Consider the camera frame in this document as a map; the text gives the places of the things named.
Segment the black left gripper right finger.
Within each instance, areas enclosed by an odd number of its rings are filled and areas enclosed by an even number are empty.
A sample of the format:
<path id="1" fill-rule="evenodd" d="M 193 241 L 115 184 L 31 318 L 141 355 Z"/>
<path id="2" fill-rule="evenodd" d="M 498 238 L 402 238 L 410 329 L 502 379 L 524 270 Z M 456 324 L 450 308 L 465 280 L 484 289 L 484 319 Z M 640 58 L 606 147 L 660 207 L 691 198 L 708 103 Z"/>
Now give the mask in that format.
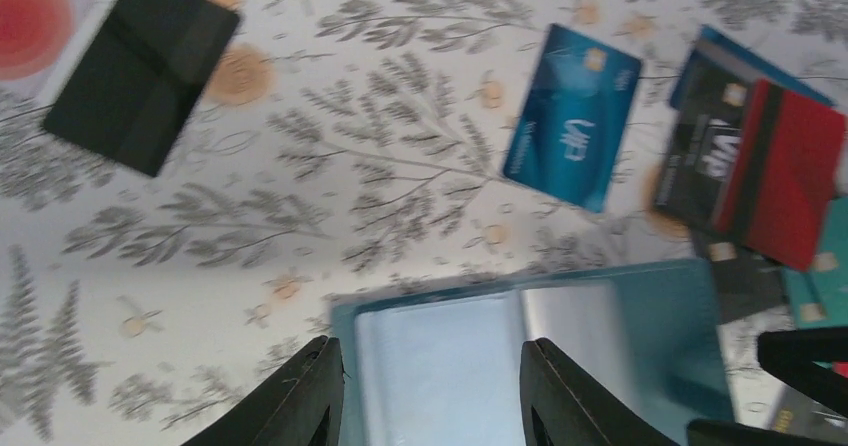
<path id="1" fill-rule="evenodd" d="M 527 446 L 674 443 L 547 338 L 523 343 L 519 383 Z"/>

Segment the teal leather card holder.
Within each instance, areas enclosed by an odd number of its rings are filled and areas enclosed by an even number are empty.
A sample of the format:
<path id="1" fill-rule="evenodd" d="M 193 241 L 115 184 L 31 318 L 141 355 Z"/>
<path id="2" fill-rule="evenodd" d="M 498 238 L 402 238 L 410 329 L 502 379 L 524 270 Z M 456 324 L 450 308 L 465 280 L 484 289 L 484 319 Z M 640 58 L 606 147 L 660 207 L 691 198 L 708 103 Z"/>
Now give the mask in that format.
<path id="1" fill-rule="evenodd" d="M 520 445 L 522 345 L 546 338 L 676 443 L 730 420 L 708 265 L 680 259 L 352 297 L 331 312 L 344 445 Z"/>

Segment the red card with black stripe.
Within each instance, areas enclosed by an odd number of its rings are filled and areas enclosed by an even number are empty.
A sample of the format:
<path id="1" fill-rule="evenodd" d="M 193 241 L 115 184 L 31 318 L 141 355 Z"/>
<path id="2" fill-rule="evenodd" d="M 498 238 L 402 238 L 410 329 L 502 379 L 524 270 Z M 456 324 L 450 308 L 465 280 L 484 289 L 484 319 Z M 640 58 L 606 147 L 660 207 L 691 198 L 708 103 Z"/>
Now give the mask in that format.
<path id="1" fill-rule="evenodd" d="M 768 80 L 746 101 L 735 162 L 711 222 L 731 242 L 808 270 L 831 200 L 846 116 Z"/>

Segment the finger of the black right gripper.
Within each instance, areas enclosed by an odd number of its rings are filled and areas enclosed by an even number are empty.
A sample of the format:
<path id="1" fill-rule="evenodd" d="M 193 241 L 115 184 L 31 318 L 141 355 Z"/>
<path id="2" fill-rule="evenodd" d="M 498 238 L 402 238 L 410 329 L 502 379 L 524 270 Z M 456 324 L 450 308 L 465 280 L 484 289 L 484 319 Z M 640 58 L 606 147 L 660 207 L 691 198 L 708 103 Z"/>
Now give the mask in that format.
<path id="1" fill-rule="evenodd" d="M 847 416 L 847 378 L 820 363 L 847 362 L 847 328 L 768 331 L 757 338 L 760 367 L 811 400 Z"/>

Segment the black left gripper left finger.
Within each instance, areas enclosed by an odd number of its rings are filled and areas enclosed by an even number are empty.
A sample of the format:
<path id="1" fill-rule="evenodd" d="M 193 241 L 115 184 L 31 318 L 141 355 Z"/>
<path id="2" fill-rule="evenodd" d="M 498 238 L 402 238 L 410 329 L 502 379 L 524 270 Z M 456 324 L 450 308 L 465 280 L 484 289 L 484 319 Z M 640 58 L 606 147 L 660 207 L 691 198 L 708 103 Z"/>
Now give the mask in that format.
<path id="1" fill-rule="evenodd" d="M 340 342 L 317 336 L 184 446 L 334 446 L 343 397 Z"/>

